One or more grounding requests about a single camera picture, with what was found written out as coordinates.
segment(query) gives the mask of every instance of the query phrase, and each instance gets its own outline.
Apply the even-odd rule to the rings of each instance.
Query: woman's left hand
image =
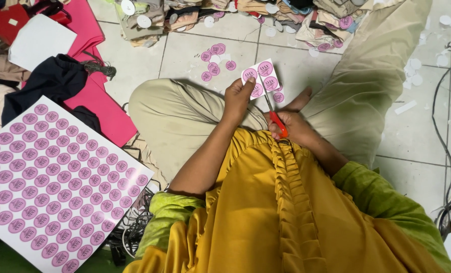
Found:
[[[221,121],[233,124],[235,127],[241,124],[254,86],[256,86],[256,79],[251,77],[244,85],[241,79],[237,79],[225,90],[225,107]]]

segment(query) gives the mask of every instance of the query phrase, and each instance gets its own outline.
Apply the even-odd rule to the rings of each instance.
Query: lime green sleeve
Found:
[[[337,188],[353,197],[360,211],[374,218],[393,221],[426,247],[439,265],[451,272],[451,261],[441,235],[421,205],[398,193],[379,174],[353,161],[340,169],[332,180]]]
[[[144,229],[135,260],[141,259],[145,249],[150,245],[167,251],[172,225],[178,221],[184,221],[188,224],[196,208],[205,208],[205,201],[195,197],[175,195],[163,191],[157,192],[150,202],[150,212],[154,216]]]

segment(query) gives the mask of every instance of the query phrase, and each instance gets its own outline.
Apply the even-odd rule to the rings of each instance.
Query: hand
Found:
[[[277,112],[278,117],[288,130],[287,139],[299,144],[302,147],[307,147],[308,140],[319,137],[315,130],[304,121],[298,113],[292,112]],[[279,133],[281,130],[276,123],[268,120],[268,130],[271,132],[275,140],[279,140]]]
[[[221,121],[233,124],[235,127],[241,124],[254,86],[256,86],[256,79],[251,77],[245,85],[242,85],[241,79],[237,79],[225,90],[225,107]]]

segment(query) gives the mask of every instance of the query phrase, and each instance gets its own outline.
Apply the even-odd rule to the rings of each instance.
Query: beige pants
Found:
[[[418,44],[432,0],[406,0],[372,12],[357,30],[330,82],[301,110],[303,117],[348,159],[372,165],[385,115],[403,91],[404,66]],[[221,119],[222,98],[157,79],[130,98],[130,116],[168,182]],[[250,107],[242,127],[267,129]]]

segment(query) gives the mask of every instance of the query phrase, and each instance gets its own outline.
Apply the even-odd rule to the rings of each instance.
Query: sticker sheet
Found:
[[[0,239],[42,272],[72,273],[152,176],[42,96],[0,130]]]
[[[267,92],[274,91],[274,101],[284,101],[285,96],[283,87],[279,84],[278,76],[276,75],[276,71],[274,70],[271,59],[262,61],[242,71],[242,84],[245,84],[246,80],[250,77],[254,77],[256,79],[256,86],[254,87],[254,90],[251,93],[250,97],[251,100],[263,96]]]

